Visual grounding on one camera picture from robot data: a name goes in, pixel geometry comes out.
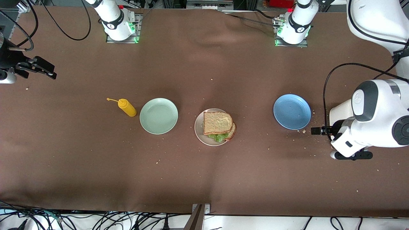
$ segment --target robot logo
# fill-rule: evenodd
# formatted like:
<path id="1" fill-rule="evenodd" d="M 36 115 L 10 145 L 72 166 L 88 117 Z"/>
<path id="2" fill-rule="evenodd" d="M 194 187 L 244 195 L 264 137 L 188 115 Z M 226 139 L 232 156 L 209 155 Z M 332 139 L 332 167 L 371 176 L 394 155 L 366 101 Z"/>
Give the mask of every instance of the robot logo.
<path id="1" fill-rule="evenodd" d="M 360 104 L 362 102 L 362 98 L 363 98 L 363 92 L 360 92 L 360 91 L 355 92 L 355 95 L 353 98 L 354 103 Z"/>

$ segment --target blue plate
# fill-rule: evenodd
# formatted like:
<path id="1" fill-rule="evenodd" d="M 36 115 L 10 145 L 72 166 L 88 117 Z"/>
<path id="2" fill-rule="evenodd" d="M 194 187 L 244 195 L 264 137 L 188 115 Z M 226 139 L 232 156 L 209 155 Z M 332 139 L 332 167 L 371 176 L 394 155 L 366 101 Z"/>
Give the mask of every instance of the blue plate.
<path id="1" fill-rule="evenodd" d="M 311 109 L 300 96 L 286 94 L 279 97 L 273 107 L 274 117 L 287 129 L 302 129 L 311 120 Z"/>

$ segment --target light green plate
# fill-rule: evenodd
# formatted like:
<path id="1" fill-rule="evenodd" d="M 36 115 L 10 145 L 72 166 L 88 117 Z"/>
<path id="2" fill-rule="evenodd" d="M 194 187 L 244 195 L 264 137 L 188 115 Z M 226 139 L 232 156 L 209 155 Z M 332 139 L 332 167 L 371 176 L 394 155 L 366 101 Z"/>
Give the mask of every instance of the light green plate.
<path id="1" fill-rule="evenodd" d="M 164 134 L 175 127 L 178 121 L 178 109 L 168 99 L 155 98 L 143 106 L 139 120 L 148 133 Z"/>

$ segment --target lettuce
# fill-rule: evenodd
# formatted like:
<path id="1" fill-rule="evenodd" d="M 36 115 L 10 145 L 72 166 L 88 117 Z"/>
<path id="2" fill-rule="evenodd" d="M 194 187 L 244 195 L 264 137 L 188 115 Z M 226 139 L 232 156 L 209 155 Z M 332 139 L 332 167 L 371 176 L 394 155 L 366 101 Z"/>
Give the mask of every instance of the lettuce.
<path id="1" fill-rule="evenodd" d="M 224 134 L 209 134 L 207 135 L 210 138 L 213 138 L 216 142 L 222 142 L 224 139 L 226 139 L 229 134 L 224 133 Z"/>

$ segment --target red object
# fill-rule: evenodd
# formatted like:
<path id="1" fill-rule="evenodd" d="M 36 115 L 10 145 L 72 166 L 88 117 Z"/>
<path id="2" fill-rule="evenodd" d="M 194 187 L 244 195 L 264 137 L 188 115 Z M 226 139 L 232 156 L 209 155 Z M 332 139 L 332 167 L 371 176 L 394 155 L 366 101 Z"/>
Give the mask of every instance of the red object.
<path id="1" fill-rule="evenodd" d="M 270 7 L 292 8 L 294 0 L 270 0 Z"/>

